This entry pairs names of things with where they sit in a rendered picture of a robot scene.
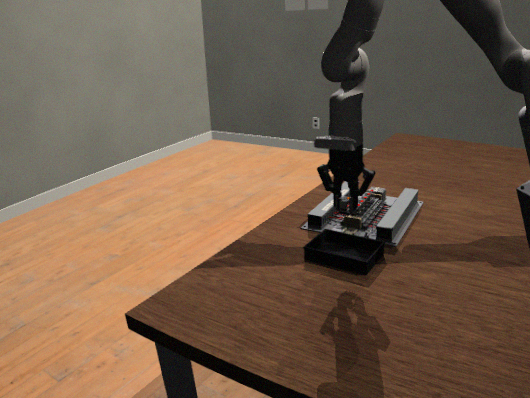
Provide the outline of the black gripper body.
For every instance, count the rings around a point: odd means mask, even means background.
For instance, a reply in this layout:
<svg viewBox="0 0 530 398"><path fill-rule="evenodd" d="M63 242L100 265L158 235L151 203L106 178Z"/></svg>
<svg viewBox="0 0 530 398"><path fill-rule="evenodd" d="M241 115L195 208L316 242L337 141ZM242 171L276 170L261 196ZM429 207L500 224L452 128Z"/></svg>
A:
<svg viewBox="0 0 530 398"><path fill-rule="evenodd" d="M329 161L327 163L327 166L333 176L335 168L339 166L341 168L339 181L346 182L348 182L346 176L346 169L351 168L353 174L353 181L355 181L362 173L363 167L365 167L363 163L363 144L357 146L357 150L355 151L340 151L329 149Z"/></svg>

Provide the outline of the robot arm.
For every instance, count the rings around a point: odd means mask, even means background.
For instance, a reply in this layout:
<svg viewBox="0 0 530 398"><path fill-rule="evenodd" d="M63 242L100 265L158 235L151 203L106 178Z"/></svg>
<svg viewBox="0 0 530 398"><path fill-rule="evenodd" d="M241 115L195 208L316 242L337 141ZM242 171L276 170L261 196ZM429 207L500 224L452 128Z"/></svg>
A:
<svg viewBox="0 0 530 398"><path fill-rule="evenodd" d="M322 56L323 75L341 85L329 101L329 136L316 137L315 148L353 151L363 144L362 99L369 62L359 47L373 37L384 1L347 1ZM483 50L505 86L524 95L526 106L518 118L530 165L530 50L506 27L499 0L440 1Z"/></svg>

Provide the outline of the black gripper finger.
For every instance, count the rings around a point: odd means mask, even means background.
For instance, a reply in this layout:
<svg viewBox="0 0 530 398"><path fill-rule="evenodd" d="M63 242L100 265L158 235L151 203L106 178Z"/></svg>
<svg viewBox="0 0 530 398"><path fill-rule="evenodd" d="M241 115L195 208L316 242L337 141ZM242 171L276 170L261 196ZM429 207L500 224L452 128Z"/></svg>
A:
<svg viewBox="0 0 530 398"><path fill-rule="evenodd" d="M347 168L346 169L348 187L349 187L350 196L351 196L349 198L349 212L352 212L352 213L358 207L358 196L362 196L364 194L364 192L367 191L372 179L375 176L375 171L374 170L370 171L370 170L366 169L365 167L363 167L362 173L363 173L363 178L365 180L364 180L361 188L358 189L358 178L355 181L353 181L352 169L351 168ZM365 188L367 188L367 189L365 190Z"/></svg>
<svg viewBox="0 0 530 398"><path fill-rule="evenodd" d="M317 168L318 174L322 180L322 183L326 191L333 193L333 205L338 210L338 199L342 196L341 188L343 181L339 181L341 168L337 166L334 170L334 180L329 175L329 168L327 164L322 164ZM327 181L329 183L327 183Z"/></svg>

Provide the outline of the plug-in relay with orange button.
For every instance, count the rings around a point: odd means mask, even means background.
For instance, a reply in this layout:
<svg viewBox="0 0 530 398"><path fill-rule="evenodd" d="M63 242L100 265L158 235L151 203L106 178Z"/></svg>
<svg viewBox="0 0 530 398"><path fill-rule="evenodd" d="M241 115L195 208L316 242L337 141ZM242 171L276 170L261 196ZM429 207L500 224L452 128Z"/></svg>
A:
<svg viewBox="0 0 530 398"><path fill-rule="evenodd" d="M343 216L346 214L346 216L349 216L351 212L349 212L349 197L347 196L341 196L338 199L338 213Z"/></svg>

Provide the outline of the grey relay panel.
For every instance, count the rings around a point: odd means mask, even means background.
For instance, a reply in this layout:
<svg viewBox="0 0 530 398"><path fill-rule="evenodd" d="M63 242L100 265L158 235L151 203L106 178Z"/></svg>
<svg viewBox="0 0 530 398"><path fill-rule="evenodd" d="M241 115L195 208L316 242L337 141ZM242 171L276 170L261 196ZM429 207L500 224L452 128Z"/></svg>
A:
<svg viewBox="0 0 530 398"><path fill-rule="evenodd" d="M335 210L333 205L333 193L331 193L326 199L324 199L319 205L317 205L307 214L308 222L306 222L300 229L320 233L324 229L339 232L343 231L343 233L381 240L385 242L384 245L397 247L398 243L402 239L403 235L424 203L423 201L417 201L419 190L405 188L400 196L396 198L387 196L385 188L371 187L370 189L375 190L375 202L371 204L368 210L365 211L361 217L347 217L346 215L342 216L343 214L340 216L338 210ZM387 213L385 211L387 211ZM379 217L383 218L381 219ZM371 226L369 224L375 226Z"/></svg>

